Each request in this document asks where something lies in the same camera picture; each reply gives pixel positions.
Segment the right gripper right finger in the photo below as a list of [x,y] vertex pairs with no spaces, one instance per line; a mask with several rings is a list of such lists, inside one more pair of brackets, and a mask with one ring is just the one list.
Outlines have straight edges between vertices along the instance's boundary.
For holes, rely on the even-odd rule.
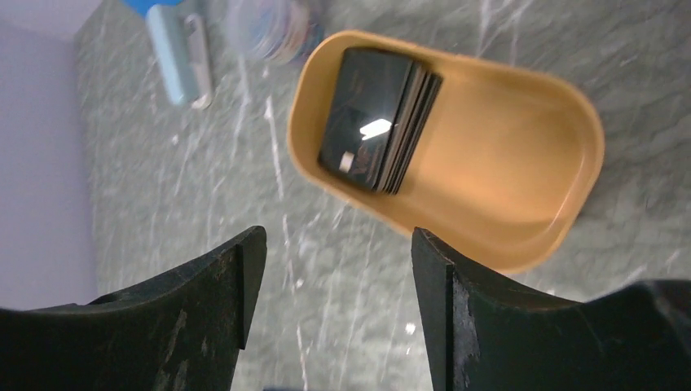
[[592,301],[518,283],[412,233],[436,390],[687,390],[690,283],[641,280]]

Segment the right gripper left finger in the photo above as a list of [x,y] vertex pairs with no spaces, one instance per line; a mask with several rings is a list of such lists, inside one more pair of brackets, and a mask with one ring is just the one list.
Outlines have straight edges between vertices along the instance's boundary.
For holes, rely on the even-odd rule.
[[252,226],[85,304],[1,312],[4,390],[228,390],[266,265]]

